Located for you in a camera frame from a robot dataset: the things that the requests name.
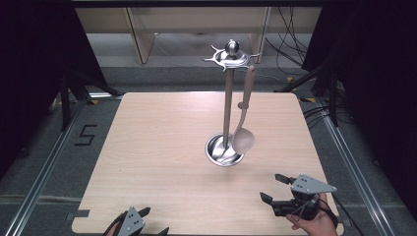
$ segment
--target stainless steel stand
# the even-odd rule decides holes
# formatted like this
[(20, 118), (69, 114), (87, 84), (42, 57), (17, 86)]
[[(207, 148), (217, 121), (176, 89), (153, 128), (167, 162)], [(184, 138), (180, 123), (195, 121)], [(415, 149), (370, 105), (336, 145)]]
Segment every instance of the stainless steel stand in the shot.
[(248, 55), (245, 52), (240, 51), (239, 43), (232, 39), (227, 42), (225, 49), (217, 49), (213, 46), (212, 48), (215, 50), (212, 58), (205, 59), (205, 61), (212, 61), (223, 67), (223, 71), (226, 72), (226, 88), (224, 98), (223, 133), (216, 134), (208, 140), (206, 144), (206, 156), (216, 165), (232, 166), (239, 163), (244, 157), (244, 154), (236, 153), (232, 144), (229, 142), (232, 137), (229, 135), (229, 130), (234, 69), (243, 67), (248, 68), (251, 57), (257, 57), (259, 54)]

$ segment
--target printed number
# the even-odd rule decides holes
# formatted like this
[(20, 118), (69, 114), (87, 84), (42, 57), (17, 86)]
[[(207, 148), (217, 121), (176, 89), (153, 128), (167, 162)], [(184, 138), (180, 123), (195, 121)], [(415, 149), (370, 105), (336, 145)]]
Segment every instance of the printed number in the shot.
[(81, 133), (80, 133), (80, 138), (89, 138), (89, 142), (88, 143), (86, 143), (86, 144), (76, 144), (76, 146), (90, 146), (91, 145), (91, 142), (92, 142), (92, 139), (94, 139), (94, 135), (85, 135), (84, 134), (84, 131), (86, 130), (86, 128), (88, 128), (88, 127), (96, 127), (97, 125), (85, 125), (84, 127), (83, 127), (83, 129), (81, 130)]

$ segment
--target metal bracket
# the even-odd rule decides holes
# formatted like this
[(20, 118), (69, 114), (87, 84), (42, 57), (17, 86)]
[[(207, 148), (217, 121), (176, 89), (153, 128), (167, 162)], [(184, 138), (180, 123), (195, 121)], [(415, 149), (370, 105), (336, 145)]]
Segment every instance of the metal bracket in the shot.
[(145, 226), (144, 220), (134, 207), (130, 207), (117, 236), (129, 236)]
[(323, 183), (305, 174), (300, 174), (291, 185), (291, 190), (303, 194), (318, 194), (336, 192), (336, 187)]

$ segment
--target wooden table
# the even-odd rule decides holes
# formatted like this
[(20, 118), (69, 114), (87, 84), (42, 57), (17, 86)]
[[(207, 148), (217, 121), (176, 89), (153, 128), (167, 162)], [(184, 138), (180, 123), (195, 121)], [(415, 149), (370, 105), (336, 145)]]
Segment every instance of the wooden table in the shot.
[[(230, 133), (241, 100), (242, 92), (234, 92)], [(296, 96), (252, 94), (244, 127), (256, 143), (232, 167), (217, 166), (205, 154), (209, 138), (222, 132), (223, 106), (223, 92), (125, 94), (79, 207), (89, 216), (75, 218), (73, 230), (102, 233), (133, 206), (151, 207), (143, 233), (170, 227), (171, 235), (305, 234), (260, 198), (260, 192), (292, 198), (275, 173), (327, 181)]]

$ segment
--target human hand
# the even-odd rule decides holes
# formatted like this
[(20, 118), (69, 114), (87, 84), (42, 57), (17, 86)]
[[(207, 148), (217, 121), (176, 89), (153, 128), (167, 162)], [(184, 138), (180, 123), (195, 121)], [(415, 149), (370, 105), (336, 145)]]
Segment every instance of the human hand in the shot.
[[(320, 207), (328, 208), (328, 196), (324, 193), (319, 194)], [(287, 214), (285, 217), (294, 225), (293, 230), (304, 229), (310, 236), (337, 236), (333, 222), (330, 217), (322, 210), (319, 210), (316, 217), (312, 220), (305, 220), (297, 215)]]

